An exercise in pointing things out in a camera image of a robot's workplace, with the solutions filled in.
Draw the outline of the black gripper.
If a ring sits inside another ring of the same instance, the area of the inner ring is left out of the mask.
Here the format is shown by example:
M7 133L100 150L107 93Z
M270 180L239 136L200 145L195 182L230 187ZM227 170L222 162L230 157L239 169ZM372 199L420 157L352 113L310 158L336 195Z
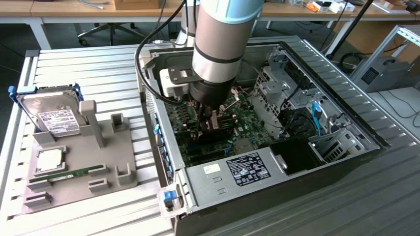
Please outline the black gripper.
M223 83L212 83L206 80L190 84L190 94L198 101L198 115L210 114L219 109L228 98L235 79Z

